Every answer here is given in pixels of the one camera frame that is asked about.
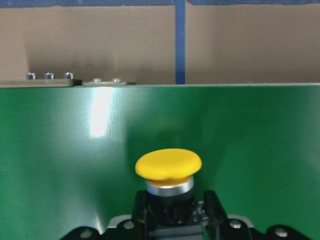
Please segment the vertical blue tape strip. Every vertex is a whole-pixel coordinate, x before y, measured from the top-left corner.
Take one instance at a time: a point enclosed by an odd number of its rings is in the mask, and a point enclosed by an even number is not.
[[[175,84],[186,83],[186,1],[175,0]]]

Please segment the screw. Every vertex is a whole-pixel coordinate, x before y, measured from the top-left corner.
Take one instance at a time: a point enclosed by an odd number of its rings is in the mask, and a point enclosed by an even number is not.
[[[91,236],[92,236],[92,232],[89,229],[86,229],[80,234],[81,239],[87,239],[87,238],[90,238]]]
[[[281,238],[288,237],[288,232],[285,229],[283,229],[282,227],[275,228],[274,234],[277,235],[278,237],[281,237]]]
[[[44,79],[50,79],[50,80],[52,80],[52,79],[54,79],[55,78],[55,74],[53,73],[53,72],[46,72],[45,74],[44,74]]]
[[[92,79],[92,82],[100,83],[100,82],[102,82],[102,79],[101,78],[94,78],[94,79]]]
[[[35,80],[36,79],[36,74],[34,72],[28,72],[26,75],[27,80]]]
[[[230,221],[230,226],[234,229],[240,229],[241,228],[241,222],[238,220],[231,220]]]
[[[73,80],[74,79],[74,74],[72,72],[65,72],[64,73],[64,79]]]
[[[126,221],[124,224],[123,224],[123,227],[125,229],[133,229],[135,227],[135,224],[132,222],[132,221]]]
[[[114,82],[114,83],[121,83],[121,82],[122,82],[122,79],[116,77],[116,78],[113,78],[111,81]]]

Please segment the yellow button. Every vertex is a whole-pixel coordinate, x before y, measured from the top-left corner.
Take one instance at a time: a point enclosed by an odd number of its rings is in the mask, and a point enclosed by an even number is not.
[[[195,152],[166,148],[143,155],[135,164],[135,172],[159,185],[162,185],[162,181],[166,185],[187,181],[201,166],[201,159]]]

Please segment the silver metal ring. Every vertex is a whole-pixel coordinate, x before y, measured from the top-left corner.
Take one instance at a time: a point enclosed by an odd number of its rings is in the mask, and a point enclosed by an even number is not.
[[[190,176],[190,179],[178,185],[172,186],[156,186],[150,181],[146,181],[146,190],[148,193],[159,197],[173,197],[184,194],[190,191],[194,186],[194,177]]]

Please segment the beige background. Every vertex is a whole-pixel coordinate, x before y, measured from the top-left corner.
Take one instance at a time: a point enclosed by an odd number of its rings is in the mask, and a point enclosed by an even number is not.
[[[320,81],[320,4],[186,6],[186,83]],[[0,81],[175,82],[175,7],[0,9]]]

